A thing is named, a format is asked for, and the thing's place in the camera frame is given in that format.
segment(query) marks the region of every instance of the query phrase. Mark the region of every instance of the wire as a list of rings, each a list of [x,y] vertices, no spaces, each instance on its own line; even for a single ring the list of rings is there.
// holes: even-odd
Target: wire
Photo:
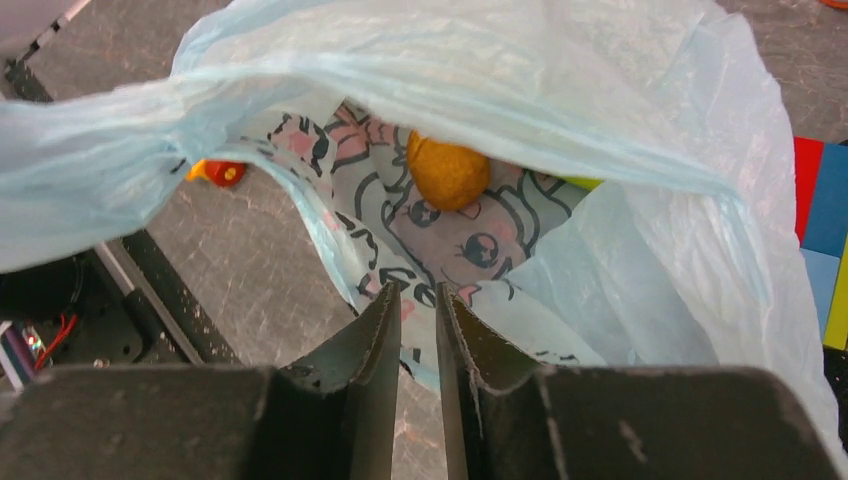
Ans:
[[[65,340],[68,334],[71,333],[71,330],[73,330],[74,325],[77,324],[76,315],[72,315],[71,320],[67,323],[65,321],[65,314],[62,314],[59,318],[62,320],[62,328],[59,330],[59,333],[56,334],[56,338],[54,338],[53,341],[50,342],[50,346],[47,347],[47,350],[45,350],[44,353],[42,353],[41,356],[38,357],[38,361],[35,362],[36,370],[41,370],[41,368],[44,367],[44,362],[46,362],[47,359],[50,358],[50,355],[53,354],[53,351],[59,347],[59,344],[61,344],[62,341]]]

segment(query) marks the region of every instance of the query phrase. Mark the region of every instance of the cartoon face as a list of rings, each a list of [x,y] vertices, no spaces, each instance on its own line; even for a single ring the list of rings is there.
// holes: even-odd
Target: cartoon face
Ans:
[[[527,259],[517,216],[487,191],[458,212],[441,212],[411,182],[398,207],[387,205],[384,224],[434,282],[465,285],[494,280]]]
[[[282,123],[268,134],[268,141],[299,156],[319,178],[323,175],[322,163],[327,157],[330,141],[324,130],[308,118],[284,113]]]

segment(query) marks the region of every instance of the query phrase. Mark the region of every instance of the orange ball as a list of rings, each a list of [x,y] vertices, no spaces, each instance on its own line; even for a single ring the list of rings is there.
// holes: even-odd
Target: orange ball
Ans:
[[[424,200],[442,211],[461,210],[486,190],[489,159],[470,148],[409,134],[406,164]]]

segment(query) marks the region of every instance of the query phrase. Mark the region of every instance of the white plastic bag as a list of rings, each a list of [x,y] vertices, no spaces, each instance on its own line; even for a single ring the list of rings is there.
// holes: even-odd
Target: white plastic bag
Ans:
[[[188,32],[166,80],[0,105],[0,268],[130,233],[188,164],[228,158],[289,191],[361,306],[361,245],[253,135],[279,112],[326,125],[346,97],[517,165],[609,180],[468,296],[518,346],[545,360],[767,368],[844,460],[793,232],[789,122],[747,23],[710,1],[237,0]],[[404,342],[432,384],[432,324],[405,323]]]

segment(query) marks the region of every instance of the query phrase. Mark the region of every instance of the speckled countertop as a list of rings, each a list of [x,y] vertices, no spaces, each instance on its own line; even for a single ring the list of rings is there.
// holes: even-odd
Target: speckled countertop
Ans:
[[[224,0],[93,0],[28,65],[56,99],[167,75],[182,34]],[[752,23],[796,135],[848,138],[848,14],[816,0],[721,0]],[[238,357],[285,365],[351,319],[294,206],[267,176],[183,184],[149,226]],[[445,478],[438,396],[401,374],[394,478]]]

